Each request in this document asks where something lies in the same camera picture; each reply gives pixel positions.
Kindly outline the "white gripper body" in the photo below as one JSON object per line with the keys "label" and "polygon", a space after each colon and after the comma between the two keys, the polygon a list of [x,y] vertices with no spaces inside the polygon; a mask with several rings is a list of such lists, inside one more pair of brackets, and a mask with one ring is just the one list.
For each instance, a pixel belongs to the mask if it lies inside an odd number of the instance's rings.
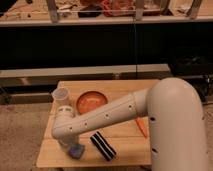
{"label": "white gripper body", "polygon": [[78,136],[62,136],[58,140],[59,144],[64,148],[70,148],[79,142]]}

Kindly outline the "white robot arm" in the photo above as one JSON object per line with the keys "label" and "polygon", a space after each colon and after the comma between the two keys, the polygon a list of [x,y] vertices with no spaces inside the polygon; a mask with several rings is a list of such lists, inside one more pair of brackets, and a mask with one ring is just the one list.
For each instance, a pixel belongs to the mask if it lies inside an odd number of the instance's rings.
{"label": "white robot arm", "polygon": [[202,102],[195,88],[179,78],[162,79],[81,116],[59,111],[52,136],[69,144],[82,133],[144,116],[152,171],[208,171]]}

